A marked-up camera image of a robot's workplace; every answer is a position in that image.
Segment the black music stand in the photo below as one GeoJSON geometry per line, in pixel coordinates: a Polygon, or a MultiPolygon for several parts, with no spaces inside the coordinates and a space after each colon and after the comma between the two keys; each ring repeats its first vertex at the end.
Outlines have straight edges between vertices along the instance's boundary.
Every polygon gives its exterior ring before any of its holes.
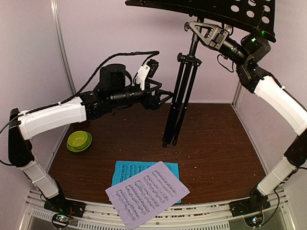
{"type": "MultiPolygon", "coordinates": [[[[230,38],[240,43],[248,34],[265,32],[265,38],[275,42],[273,0],[128,0],[128,6],[147,7],[195,16],[195,22],[211,23],[229,31],[230,38]]],[[[178,54],[180,63],[168,119],[162,138],[163,147],[176,145],[198,67],[196,50],[200,40],[192,36],[187,55],[178,54]]]]}

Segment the lilac sheet music page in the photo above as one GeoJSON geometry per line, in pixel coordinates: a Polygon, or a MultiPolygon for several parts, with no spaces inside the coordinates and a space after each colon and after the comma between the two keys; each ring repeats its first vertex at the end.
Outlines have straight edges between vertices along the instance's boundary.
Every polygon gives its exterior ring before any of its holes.
{"type": "Polygon", "coordinates": [[[155,218],[189,193],[162,161],[106,189],[109,201],[128,230],[155,218]]]}

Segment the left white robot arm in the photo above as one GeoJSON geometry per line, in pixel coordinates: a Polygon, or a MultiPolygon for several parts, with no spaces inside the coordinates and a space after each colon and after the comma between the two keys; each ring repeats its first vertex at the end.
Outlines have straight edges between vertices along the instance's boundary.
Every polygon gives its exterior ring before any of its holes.
{"type": "Polygon", "coordinates": [[[101,118],[137,103],[145,109],[157,110],[173,96],[172,92],[162,90],[160,82],[152,79],[157,68],[158,64],[151,59],[132,78],[125,65],[109,64],[99,69],[99,82],[92,91],[79,93],[65,103],[35,112],[11,110],[9,165],[21,169],[56,211],[66,212],[69,202],[60,185],[38,163],[30,139],[61,126],[101,118]]]}

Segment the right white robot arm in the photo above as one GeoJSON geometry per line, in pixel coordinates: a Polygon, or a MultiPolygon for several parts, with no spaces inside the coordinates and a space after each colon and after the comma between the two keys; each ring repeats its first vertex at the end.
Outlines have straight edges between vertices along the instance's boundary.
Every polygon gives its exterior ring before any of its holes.
{"type": "Polygon", "coordinates": [[[282,159],[250,191],[246,208],[257,211],[267,202],[267,195],[307,160],[307,109],[285,90],[272,73],[258,65],[271,50],[264,31],[250,33],[237,43],[230,38],[226,29],[215,24],[189,22],[185,30],[191,30],[205,47],[232,60],[236,64],[241,85],[272,106],[297,135],[282,159]]]}

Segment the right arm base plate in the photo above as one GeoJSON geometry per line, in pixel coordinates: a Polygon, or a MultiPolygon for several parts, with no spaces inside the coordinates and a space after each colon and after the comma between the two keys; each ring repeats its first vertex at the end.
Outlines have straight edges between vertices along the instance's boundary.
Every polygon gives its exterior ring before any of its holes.
{"type": "Polygon", "coordinates": [[[232,201],[229,203],[229,206],[233,217],[260,212],[261,208],[267,209],[271,207],[269,201],[264,202],[263,205],[254,206],[252,205],[250,198],[232,201]]]}

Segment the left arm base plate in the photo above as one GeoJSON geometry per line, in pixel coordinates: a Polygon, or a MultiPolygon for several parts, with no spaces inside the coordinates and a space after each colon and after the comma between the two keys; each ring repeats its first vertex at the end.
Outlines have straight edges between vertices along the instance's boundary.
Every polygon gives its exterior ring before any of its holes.
{"type": "Polygon", "coordinates": [[[47,199],[44,204],[44,209],[53,212],[61,213],[66,216],[82,218],[85,211],[86,204],[80,201],[69,199],[53,200],[47,199]]]}

